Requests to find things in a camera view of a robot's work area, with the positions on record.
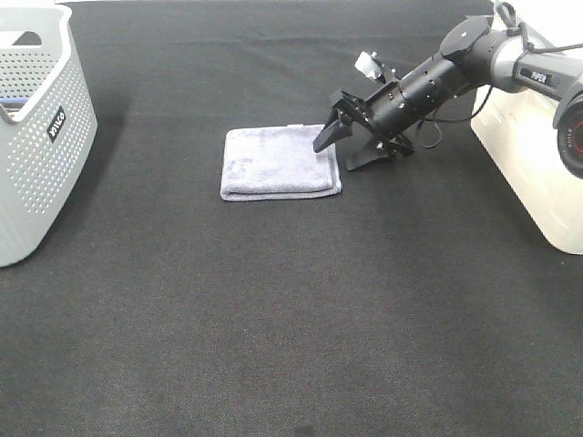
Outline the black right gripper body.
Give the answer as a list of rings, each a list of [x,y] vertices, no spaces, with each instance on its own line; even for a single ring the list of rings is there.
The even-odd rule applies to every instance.
[[[382,86],[366,99],[337,90],[331,96],[332,111],[350,116],[371,135],[366,146],[384,147],[392,159],[396,153],[408,157],[414,153],[411,140],[404,131],[414,123],[408,104],[396,81]]]

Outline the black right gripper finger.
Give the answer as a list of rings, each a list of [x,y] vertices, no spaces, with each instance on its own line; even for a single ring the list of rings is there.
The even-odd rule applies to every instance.
[[[366,146],[353,153],[346,161],[346,168],[349,172],[366,167],[377,161],[390,161],[392,155],[384,148],[377,145]]]
[[[312,142],[313,151],[320,153],[337,141],[353,134],[353,119],[341,111],[332,111],[322,131]]]

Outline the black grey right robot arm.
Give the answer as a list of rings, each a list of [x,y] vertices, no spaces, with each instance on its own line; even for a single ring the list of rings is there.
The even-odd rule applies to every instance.
[[[414,148],[405,130],[435,120],[438,108],[453,97],[481,86],[507,93],[529,88],[558,102],[552,121],[557,151],[566,169],[581,177],[582,62],[565,52],[563,47],[534,47],[523,23],[509,21],[506,29],[495,30],[483,16],[457,25],[434,55],[401,78],[386,73],[376,54],[363,52],[355,67],[380,87],[366,99],[343,90],[335,94],[313,149],[321,152],[349,137],[358,123],[371,138],[353,155],[349,169],[397,152],[409,156]]]

